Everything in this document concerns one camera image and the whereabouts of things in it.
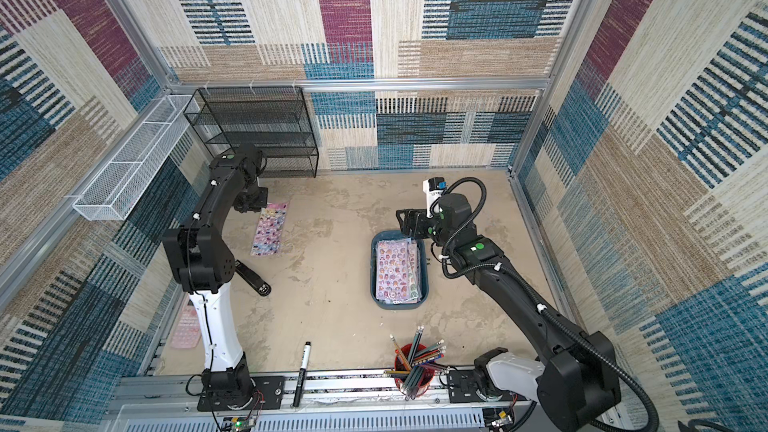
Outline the pink cat sticker sheet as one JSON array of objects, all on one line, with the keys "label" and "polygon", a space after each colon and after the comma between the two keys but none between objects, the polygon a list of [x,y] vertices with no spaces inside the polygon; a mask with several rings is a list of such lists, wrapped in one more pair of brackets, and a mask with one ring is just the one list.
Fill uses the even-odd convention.
[{"label": "pink cat sticker sheet", "polygon": [[269,203],[261,210],[251,246],[252,256],[278,253],[288,206],[288,203]]}]

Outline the teal plastic storage box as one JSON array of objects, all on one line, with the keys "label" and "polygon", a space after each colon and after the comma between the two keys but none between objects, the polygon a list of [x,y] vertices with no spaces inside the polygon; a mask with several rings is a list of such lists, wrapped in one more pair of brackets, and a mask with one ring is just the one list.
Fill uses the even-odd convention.
[{"label": "teal plastic storage box", "polygon": [[429,294],[424,241],[397,230],[377,233],[371,242],[370,295],[385,310],[412,310]]}]

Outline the purple sticker sheet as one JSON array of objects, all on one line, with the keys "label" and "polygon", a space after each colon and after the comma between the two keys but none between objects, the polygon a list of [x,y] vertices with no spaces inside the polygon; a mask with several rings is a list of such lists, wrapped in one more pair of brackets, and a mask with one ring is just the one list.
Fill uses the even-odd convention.
[{"label": "purple sticker sheet", "polygon": [[375,298],[385,304],[419,299],[417,246],[411,239],[381,241],[376,246]]}]

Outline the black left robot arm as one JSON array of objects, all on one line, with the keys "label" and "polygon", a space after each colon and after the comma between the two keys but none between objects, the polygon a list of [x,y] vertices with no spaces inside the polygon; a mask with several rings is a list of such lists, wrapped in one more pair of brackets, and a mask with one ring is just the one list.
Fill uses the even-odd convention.
[{"label": "black left robot arm", "polygon": [[234,257],[222,230],[231,210],[246,213],[267,205],[268,189],[259,185],[266,165],[264,152],[252,144],[218,154],[192,215],[162,237],[173,279],[192,301],[202,334],[201,411],[242,410],[255,404],[255,385],[232,312],[231,281],[239,276],[263,297],[271,286]]}]

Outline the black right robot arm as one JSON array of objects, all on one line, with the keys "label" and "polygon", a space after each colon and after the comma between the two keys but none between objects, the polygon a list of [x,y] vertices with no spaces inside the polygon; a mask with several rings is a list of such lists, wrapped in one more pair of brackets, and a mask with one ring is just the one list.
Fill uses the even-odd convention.
[{"label": "black right robot arm", "polygon": [[613,346],[600,334],[586,334],[562,316],[517,273],[504,251],[479,234],[470,220],[467,198],[450,193],[437,201],[439,211],[395,212],[400,231],[417,239],[431,239],[443,247],[449,272],[463,272],[467,280],[490,296],[522,331],[536,352],[543,370],[520,394],[535,400],[561,431],[576,431],[621,401],[619,377],[574,339],[585,339],[609,359]]}]

